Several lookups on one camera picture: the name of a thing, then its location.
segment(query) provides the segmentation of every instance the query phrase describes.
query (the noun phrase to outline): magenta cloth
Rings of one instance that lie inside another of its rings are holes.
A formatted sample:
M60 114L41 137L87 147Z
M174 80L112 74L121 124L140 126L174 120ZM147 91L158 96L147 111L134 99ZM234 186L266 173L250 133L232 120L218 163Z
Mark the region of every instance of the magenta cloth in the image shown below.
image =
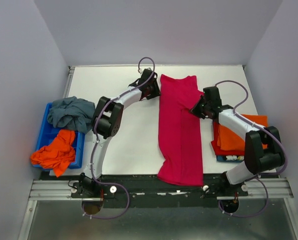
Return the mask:
M159 147L165 161L158 178L164 182L203 185L200 120L190 113L202 94L196 76L173 79L161 75Z

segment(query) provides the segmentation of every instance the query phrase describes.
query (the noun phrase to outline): blue bin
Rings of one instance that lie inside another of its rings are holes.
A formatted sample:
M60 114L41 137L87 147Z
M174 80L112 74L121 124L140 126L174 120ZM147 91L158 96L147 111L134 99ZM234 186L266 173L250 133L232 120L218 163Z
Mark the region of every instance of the blue bin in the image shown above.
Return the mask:
M52 107L52 103L48 103L46 108L45 108L45 112L44 112L44 116L43 116L43 120L42 120L42 124L41 124L41 129L40 129L40 133L39 133L39 137L38 137L38 142L37 142L37 146L35 148L36 151L38 151L40 148L42 148L43 146L47 146L49 145L54 138L58 135L59 131L61 130L61 128L54 128L51 124L49 124L47 122L47 116L49 114L49 110ZM84 137L85 134L83 133L79 133L79 132L75 132L75 139L73 141L72 147L75 150L75 160L73 163L71 163L69 165L69 169L79 169L82 167L82 158L83 158L83 146L84 146ZM34 167L36 168L41 168L43 170L52 170L52 169L45 169L42 168L40 165L38 164L33 164Z

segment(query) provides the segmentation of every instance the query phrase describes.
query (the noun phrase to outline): white tabletop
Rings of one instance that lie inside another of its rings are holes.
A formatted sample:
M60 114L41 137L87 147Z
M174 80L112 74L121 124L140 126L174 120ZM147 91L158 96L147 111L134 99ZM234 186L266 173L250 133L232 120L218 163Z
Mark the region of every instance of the white tabletop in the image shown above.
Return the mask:
M160 75L175 79L197 76L198 88L214 86L222 80L235 80L250 91L244 71L240 65L232 66L156 66L155 72L160 85ZM127 86L139 78L136 66L91 66L76 67L68 96L76 96L97 105L102 96L114 97L126 90ZM219 86L223 104L236 105L244 99L241 87L233 83ZM238 108L243 114L256 115L252 94ZM118 134L112 139L103 164L105 175L148 175L157 174L164 158L158 146L159 98L137 102L123 112ZM203 172L222 173L236 163L217 162L211 141L213 140L212 121L201 120ZM85 138L83 165L90 162L95 137L90 131ZM79 175L81 169L67 169L64 175Z

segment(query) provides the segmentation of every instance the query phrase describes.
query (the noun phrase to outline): white wall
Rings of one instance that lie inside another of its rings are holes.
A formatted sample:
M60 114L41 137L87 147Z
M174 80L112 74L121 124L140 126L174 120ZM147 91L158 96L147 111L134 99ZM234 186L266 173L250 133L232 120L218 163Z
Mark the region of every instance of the white wall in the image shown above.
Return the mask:
M67 64L32 0L0 0L0 240L20 230L32 153L47 102L62 97Z
M246 64L282 0L35 0L69 65Z
M260 114L269 116L287 149L298 210L298 0L284 0L246 67Z

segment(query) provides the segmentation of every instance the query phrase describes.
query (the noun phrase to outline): gray cloth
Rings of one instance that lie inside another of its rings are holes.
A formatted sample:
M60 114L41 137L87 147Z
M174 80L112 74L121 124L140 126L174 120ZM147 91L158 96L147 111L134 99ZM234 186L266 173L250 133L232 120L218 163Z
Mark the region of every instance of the gray cloth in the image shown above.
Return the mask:
M92 128L91 120L94 111L93 102L73 96L54 101L47 121L54 128L65 128L86 134Z

